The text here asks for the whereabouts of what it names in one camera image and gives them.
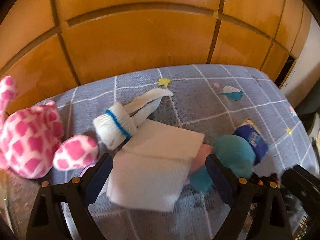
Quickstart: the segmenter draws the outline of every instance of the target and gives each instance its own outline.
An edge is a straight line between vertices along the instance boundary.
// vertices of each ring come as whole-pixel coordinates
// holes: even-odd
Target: white wall
[[[309,93],[320,77],[320,27],[314,17],[306,43],[291,74],[281,88],[293,107]]]

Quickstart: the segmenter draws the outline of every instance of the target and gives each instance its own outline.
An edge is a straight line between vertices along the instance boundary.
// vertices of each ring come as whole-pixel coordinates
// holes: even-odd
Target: metal screw
[[[239,178],[240,184],[247,184],[247,180],[245,178]]]
[[[41,183],[41,187],[48,187],[49,186],[49,182],[48,181],[44,181]]]
[[[71,182],[74,183],[74,184],[77,184],[77,183],[80,182],[80,180],[81,180],[80,177],[74,177],[74,178],[71,180]]]
[[[272,188],[276,188],[277,187],[277,184],[275,183],[275,182],[270,182],[270,187],[272,187]]]

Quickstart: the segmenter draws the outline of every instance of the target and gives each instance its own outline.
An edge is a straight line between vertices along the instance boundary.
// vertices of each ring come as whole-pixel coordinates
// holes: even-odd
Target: white napkin
[[[147,119],[122,148],[146,157],[191,160],[197,155],[203,139],[203,133]]]
[[[113,159],[110,201],[134,209],[173,210],[204,134],[145,120]]]
[[[107,196],[133,209],[173,211],[191,161],[149,158],[120,150],[113,159]]]

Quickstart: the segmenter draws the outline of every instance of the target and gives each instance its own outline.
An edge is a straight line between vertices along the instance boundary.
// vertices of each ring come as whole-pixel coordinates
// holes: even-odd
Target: tissue box
[[[250,144],[256,155],[254,165],[260,163],[269,147],[262,139],[259,130],[253,122],[247,119],[233,134],[244,138]]]

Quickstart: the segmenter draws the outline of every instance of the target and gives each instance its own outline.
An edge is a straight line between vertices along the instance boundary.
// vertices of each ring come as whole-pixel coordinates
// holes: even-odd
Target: yellow star
[[[292,130],[288,127],[287,128],[287,133],[289,134],[289,135],[292,135]]]
[[[168,78],[160,78],[159,79],[159,86],[167,86],[170,84],[170,82],[171,82],[171,80]]]

